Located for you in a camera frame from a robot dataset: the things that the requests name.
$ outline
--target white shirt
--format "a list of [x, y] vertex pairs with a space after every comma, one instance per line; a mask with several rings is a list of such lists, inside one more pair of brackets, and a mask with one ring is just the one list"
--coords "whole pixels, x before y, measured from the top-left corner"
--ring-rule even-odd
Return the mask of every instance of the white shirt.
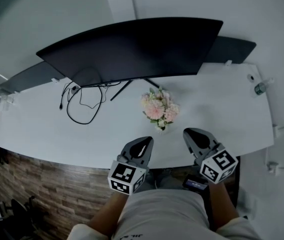
[[[118, 221], [114, 240], [259, 240], [249, 221], [235, 218], [216, 232], [209, 229], [202, 197], [188, 190], [157, 189], [133, 194]], [[68, 240], [108, 240], [84, 224]]]

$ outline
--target white cube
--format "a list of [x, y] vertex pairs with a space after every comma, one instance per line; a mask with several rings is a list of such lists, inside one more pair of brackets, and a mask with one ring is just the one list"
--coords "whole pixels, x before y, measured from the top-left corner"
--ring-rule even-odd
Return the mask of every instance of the white cube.
[[224, 149], [203, 160], [200, 173], [209, 181], [217, 184], [230, 176], [237, 164], [238, 160]]
[[107, 180], [110, 189], [126, 195], [132, 195], [144, 182], [147, 170], [113, 161]]

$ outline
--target white desk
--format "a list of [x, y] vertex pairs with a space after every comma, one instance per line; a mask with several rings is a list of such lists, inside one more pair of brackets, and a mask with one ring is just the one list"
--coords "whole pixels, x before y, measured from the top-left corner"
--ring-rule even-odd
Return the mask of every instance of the white desk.
[[[254, 83], [248, 74], [254, 76]], [[0, 112], [0, 147], [56, 163], [110, 168], [126, 143], [152, 136], [149, 167], [167, 168], [193, 164], [182, 134], [188, 127], [210, 131], [236, 156], [273, 145], [267, 96], [253, 95], [261, 80], [254, 65], [207, 63], [198, 75], [153, 80], [180, 104], [180, 114], [165, 135], [159, 135], [142, 113], [140, 96], [151, 87], [146, 81], [134, 81], [114, 101], [110, 98], [124, 83], [110, 87], [94, 121], [79, 125], [67, 116], [67, 95], [59, 110], [63, 87], [70, 82], [64, 79], [21, 92], [8, 111]], [[80, 106], [79, 99], [80, 94], [72, 100], [70, 113], [88, 122], [95, 110]], [[95, 105], [99, 100], [98, 88], [83, 90], [83, 103]]]

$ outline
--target black monitor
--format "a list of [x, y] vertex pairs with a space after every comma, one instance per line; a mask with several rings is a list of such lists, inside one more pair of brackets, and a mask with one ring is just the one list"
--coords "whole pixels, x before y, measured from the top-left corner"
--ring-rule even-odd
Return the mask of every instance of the black monitor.
[[222, 24], [189, 17], [138, 19], [73, 35], [36, 54], [81, 87], [196, 75]]

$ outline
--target bottle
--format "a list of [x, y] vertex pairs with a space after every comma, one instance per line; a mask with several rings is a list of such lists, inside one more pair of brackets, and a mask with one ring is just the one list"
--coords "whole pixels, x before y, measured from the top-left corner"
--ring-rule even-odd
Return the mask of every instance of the bottle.
[[260, 83], [258, 83], [255, 87], [254, 87], [254, 91], [257, 95], [261, 95], [264, 94], [267, 91], [267, 88], [274, 83], [274, 78], [270, 77]]

